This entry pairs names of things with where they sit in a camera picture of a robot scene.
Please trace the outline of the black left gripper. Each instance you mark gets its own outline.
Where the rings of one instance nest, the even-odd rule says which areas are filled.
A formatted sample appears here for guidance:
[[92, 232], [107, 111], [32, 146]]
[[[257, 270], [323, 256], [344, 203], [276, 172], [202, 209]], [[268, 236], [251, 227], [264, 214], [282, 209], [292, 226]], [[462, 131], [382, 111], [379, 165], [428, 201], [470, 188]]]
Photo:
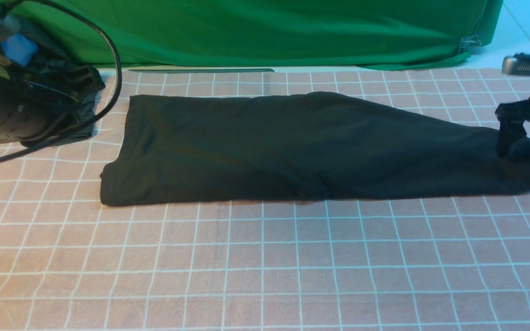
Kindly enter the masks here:
[[24, 67], [0, 65], [0, 144], [32, 140], [45, 133], [49, 117], [30, 100], [20, 79]]

